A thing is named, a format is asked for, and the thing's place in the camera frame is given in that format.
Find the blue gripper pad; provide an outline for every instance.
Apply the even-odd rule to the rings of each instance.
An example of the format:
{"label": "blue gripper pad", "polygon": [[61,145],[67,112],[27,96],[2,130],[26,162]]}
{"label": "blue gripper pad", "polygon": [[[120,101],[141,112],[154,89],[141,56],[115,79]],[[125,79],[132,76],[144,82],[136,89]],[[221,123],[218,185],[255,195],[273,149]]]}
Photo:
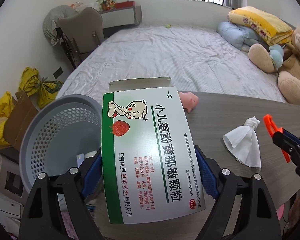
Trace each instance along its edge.
{"label": "blue gripper pad", "polygon": [[217,189],[217,179],[210,170],[204,158],[201,156],[198,149],[196,147],[194,149],[199,165],[202,186],[208,195],[212,196],[214,200],[217,200],[220,194]]}
{"label": "blue gripper pad", "polygon": [[285,129],[283,129],[283,134],[286,135],[287,137],[289,137],[291,140],[293,140],[296,144],[300,145],[300,139],[297,136],[286,131]]}
{"label": "blue gripper pad", "polygon": [[83,179],[83,188],[81,194],[84,198],[87,198],[89,195],[93,194],[97,183],[102,175],[102,162],[101,162],[101,153],[96,158],[94,163],[91,165],[86,176]]}

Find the gray plastic basket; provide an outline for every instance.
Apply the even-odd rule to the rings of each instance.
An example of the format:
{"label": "gray plastic basket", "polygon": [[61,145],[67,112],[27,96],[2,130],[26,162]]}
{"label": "gray plastic basket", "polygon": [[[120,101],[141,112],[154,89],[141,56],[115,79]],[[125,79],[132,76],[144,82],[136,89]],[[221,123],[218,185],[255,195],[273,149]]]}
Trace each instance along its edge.
{"label": "gray plastic basket", "polygon": [[23,138],[19,167],[27,192],[41,172],[64,174],[76,167],[76,156],[101,146],[101,106],[90,97],[69,95],[47,105]]}

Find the desk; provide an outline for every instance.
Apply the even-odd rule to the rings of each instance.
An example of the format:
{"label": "desk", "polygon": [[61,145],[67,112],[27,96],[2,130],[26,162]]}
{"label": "desk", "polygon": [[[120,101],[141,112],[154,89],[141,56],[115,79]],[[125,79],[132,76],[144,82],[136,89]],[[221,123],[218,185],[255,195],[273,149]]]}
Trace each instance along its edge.
{"label": "desk", "polygon": [[[278,126],[300,137],[300,106],[257,98],[193,93],[199,97],[199,104],[186,117],[194,144],[208,158],[215,159],[221,168],[228,168],[239,176],[251,177],[257,172],[256,168],[237,162],[226,150],[222,136],[255,115],[261,121],[256,129],[262,168],[259,173],[276,208],[289,200],[300,189],[300,177],[295,173],[295,165],[286,163],[281,150],[272,143],[262,118],[270,114]],[[108,220],[104,193],[101,193],[96,201],[95,222],[104,236],[115,240],[194,240],[214,204],[212,197],[206,194],[204,197],[206,210],[192,215],[149,224],[112,225]],[[240,201],[240,196],[237,196],[225,235],[232,233]]]}
{"label": "desk", "polygon": [[130,24],[138,25],[142,21],[141,6],[112,9],[100,13],[103,29]]}

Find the mattress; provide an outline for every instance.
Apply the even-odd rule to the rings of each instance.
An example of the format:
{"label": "mattress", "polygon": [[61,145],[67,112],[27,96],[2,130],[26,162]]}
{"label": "mattress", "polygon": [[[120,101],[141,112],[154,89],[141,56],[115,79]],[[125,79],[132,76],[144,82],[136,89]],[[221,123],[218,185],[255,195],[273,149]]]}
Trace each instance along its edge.
{"label": "mattress", "polygon": [[182,91],[286,102],[278,74],[267,74],[213,30],[140,25],[104,41],[68,77],[58,97],[87,95],[102,104],[114,80],[169,76]]}

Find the cardboard box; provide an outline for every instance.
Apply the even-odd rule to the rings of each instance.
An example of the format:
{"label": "cardboard box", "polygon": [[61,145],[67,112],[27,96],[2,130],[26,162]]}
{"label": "cardboard box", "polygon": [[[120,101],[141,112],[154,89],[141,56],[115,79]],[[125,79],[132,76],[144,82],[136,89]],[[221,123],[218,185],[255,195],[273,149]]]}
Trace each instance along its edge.
{"label": "cardboard box", "polygon": [[15,93],[18,101],[13,108],[3,131],[3,138],[10,143],[16,150],[20,151],[23,136],[38,113],[26,92]]}
{"label": "cardboard box", "polygon": [[102,168],[110,223],[173,219],[205,209],[189,126],[171,78],[109,83]]}

